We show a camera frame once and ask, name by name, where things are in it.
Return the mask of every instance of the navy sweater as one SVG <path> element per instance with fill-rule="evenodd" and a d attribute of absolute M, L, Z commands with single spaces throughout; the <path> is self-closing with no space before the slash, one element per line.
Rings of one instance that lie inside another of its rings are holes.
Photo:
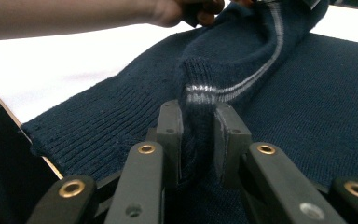
<path fill-rule="evenodd" d="M 239 223 L 238 192 L 222 189 L 213 174 L 219 101 L 308 178 L 328 186 L 336 176 L 358 176 L 358 44 L 308 35 L 327 4 L 312 11 L 300 1 L 231 4 L 214 26 L 168 37 L 116 77 L 25 123 L 32 152 L 64 175 L 102 179 L 157 125 L 161 104 L 179 99 L 183 179 L 169 195 L 167 223 Z"/>

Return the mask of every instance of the human arm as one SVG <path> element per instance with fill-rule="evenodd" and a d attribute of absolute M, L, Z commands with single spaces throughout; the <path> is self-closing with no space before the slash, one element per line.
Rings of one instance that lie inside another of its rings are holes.
<path fill-rule="evenodd" d="M 213 23 L 223 0 L 0 0 L 0 39 L 65 35 L 136 23 L 174 26 L 189 4 L 202 3 L 200 24 Z"/>

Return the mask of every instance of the white table surface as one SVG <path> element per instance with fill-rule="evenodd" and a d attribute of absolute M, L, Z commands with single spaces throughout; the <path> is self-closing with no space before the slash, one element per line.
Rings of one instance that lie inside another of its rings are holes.
<path fill-rule="evenodd" d="M 168 35 L 192 29 L 133 25 L 77 35 L 0 41 L 0 101 L 18 124 L 115 76 Z M 358 9 L 330 7 L 311 31 L 358 42 Z"/>

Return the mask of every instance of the knit sweater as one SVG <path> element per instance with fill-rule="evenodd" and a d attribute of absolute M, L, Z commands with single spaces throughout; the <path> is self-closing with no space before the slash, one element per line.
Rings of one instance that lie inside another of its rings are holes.
<path fill-rule="evenodd" d="M 238 192 L 222 189 L 212 166 L 214 107 L 226 102 L 255 141 L 281 147 L 308 178 L 328 186 L 358 175 L 358 44 L 303 41 L 327 3 L 312 11 L 294 0 L 231 4 L 212 27 L 162 40 L 116 77 L 25 123 L 32 152 L 64 175 L 100 180 L 156 127 L 159 107 L 178 99 L 183 178 L 167 223 L 243 222 Z"/>

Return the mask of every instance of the white stripe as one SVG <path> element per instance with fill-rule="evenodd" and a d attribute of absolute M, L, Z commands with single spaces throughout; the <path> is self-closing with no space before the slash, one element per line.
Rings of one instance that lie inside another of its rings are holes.
<path fill-rule="evenodd" d="M 206 86 L 206 85 L 192 85 L 186 87 L 187 92 L 194 92 L 194 91 L 204 91 L 204 92 L 212 92 L 220 94 L 218 96 L 219 102 L 227 102 L 233 100 L 235 97 L 239 96 L 241 93 L 246 91 L 250 88 L 263 74 L 275 63 L 279 55 L 281 54 L 282 47 L 283 47 L 283 21 L 281 17 L 281 9 L 279 4 L 271 3 L 268 4 L 268 7 L 271 11 L 272 18 L 274 20 L 275 32 L 277 34 L 277 46 L 275 48 L 274 53 L 272 54 L 271 58 L 263 64 L 255 73 L 247 77 L 244 81 L 237 83 L 234 86 L 224 88 L 224 89 L 217 89 L 216 87 Z M 196 103 L 207 103 L 207 104 L 214 104 L 216 101 L 215 96 L 199 94 L 199 93 L 191 93 L 187 96 L 188 102 L 196 102 Z"/>
<path fill-rule="evenodd" d="M 284 35 L 283 21 L 282 21 L 282 17 L 280 14 L 281 10 L 277 3 L 272 3 L 268 6 L 271 10 L 271 14 L 272 14 L 272 17 L 274 20 L 274 25 L 275 25 L 275 32 L 277 34 L 277 47 L 275 48 L 275 51 L 272 54 L 272 57 L 265 64 L 263 64 L 263 66 L 261 66 L 259 70 L 257 70 L 251 76 L 247 77 L 244 81 L 242 81 L 232 87 L 229 87 L 229 88 L 217 89 L 216 92 L 218 94 L 234 91 L 231 94 L 219 96 L 219 101 L 226 102 L 226 101 L 234 99 L 235 97 L 237 97 L 238 95 L 243 93 L 252 84 L 254 84 L 275 63 L 278 56 L 281 54 L 282 47 L 283 47 L 283 35 Z"/>

